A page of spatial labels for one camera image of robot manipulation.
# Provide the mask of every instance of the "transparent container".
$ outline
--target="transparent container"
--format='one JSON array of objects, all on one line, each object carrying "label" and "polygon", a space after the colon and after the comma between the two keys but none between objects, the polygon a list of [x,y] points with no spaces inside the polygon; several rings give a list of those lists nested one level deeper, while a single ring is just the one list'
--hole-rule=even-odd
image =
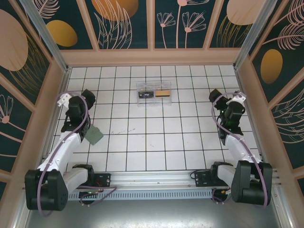
[{"label": "transparent container", "polygon": [[[138,82],[136,87],[138,106],[171,105],[172,103],[171,81]],[[157,97],[159,93],[165,93],[166,96]]]}]

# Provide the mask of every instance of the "wooden block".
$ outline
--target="wooden block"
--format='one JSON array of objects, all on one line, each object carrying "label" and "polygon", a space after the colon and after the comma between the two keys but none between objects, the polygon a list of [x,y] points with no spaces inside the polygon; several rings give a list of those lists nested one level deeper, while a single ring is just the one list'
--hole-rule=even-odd
[{"label": "wooden block", "polygon": [[171,95],[171,91],[170,90],[157,90],[155,92],[155,96],[156,97],[168,97]]}]

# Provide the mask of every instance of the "flower illustration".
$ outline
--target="flower illustration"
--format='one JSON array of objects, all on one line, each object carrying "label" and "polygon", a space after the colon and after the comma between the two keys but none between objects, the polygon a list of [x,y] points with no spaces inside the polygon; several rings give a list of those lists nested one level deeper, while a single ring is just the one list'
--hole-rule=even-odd
[{"label": "flower illustration", "polygon": [[10,121],[10,113],[13,108],[14,100],[8,96],[5,101],[4,95],[0,95],[0,123],[7,124]]},{"label": "flower illustration", "polygon": [[177,3],[180,6],[200,5],[200,4],[204,4],[204,3],[207,3],[207,2],[209,2],[209,0],[198,0],[198,1],[195,1],[195,0],[177,0]]},{"label": "flower illustration", "polygon": [[185,48],[187,48],[187,35],[189,32],[196,32],[206,29],[206,24],[203,24],[205,21],[203,13],[192,13],[189,18],[189,12],[182,14],[182,23],[184,24],[186,38],[185,38]]},{"label": "flower illustration", "polygon": [[162,29],[161,31],[162,31],[163,44],[164,44],[165,48],[167,48],[166,42],[165,42],[165,36],[163,33],[163,28],[175,25],[176,23],[173,20],[174,18],[172,16],[172,13],[164,13],[163,15],[162,15],[162,13],[158,13],[157,19],[158,19],[158,22],[160,23],[161,29]]}]

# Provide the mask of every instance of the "white tile floor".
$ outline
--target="white tile floor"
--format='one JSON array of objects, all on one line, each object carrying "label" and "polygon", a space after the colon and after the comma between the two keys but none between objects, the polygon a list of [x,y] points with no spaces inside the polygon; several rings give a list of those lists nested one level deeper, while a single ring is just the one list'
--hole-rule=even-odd
[{"label": "white tile floor", "polygon": [[[151,80],[171,81],[171,106],[137,106],[136,82]],[[91,164],[95,171],[193,170],[210,168],[214,161],[234,163],[211,118],[209,94],[214,88],[238,90],[232,66],[73,68],[67,89],[89,89],[96,95],[89,113],[104,137],[94,146],[84,139],[67,171],[78,163]],[[65,110],[53,147],[64,118]],[[241,118],[240,127],[249,147],[256,150],[248,116]]]}]

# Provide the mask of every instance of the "robotic arm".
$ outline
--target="robotic arm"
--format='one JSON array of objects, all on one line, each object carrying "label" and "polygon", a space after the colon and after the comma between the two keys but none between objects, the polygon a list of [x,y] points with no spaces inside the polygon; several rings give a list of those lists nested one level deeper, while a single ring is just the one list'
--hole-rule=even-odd
[{"label": "robotic arm", "polygon": [[[95,95],[85,90],[82,97],[85,98],[89,110],[95,102]],[[29,170],[25,175],[28,209],[38,209],[38,188],[41,188],[40,202],[42,210],[62,210],[66,206],[68,195],[72,191],[81,184],[91,185],[94,179],[94,170],[91,165],[76,165],[71,172],[64,174],[73,151],[83,141],[90,127],[90,117],[87,115],[84,124],[76,130],[86,116],[84,101],[79,96],[71,97],[69,94],[64,94],[58,104],[68,107],[59,142],[48,158],[36,170]],[[57,149],[59,144],[62,144],[60,150]],[[41,174],[46,168],[46,174],[42,181],[43,185],[38,186]]]},{"label": "robotic arm", "polygon": [[[220,96],[221,93],[215,89],[210,93],[209,100],[213,103]],[[245,112],[243,106],[245,99],[245,95],[239,93],[239,96],[231,99],[222,97],[215,105],[220,111],[218,117],[218,120],[221,119],[220,125],[242,141],[244,141],[244,137],[238,125]],[[218,136],[228,147],[234,160],[238,162],[237,167],[234,168],[232,164],[226,162],[215,162],[210,168],[211,176],[213,180],[220,179],[231,188],[232,199],[235,202],[257,205],[264,204],[265,194],[262,186],[263,180],[261,180],[263,178],[268,205],[271,199],[272,167],[270,164],[262,162],[258,153],[249,154],[244,145],[233,135],[218,127]],[[257,162],[263,174],[262,177],[258,174],[253,160]]]}]

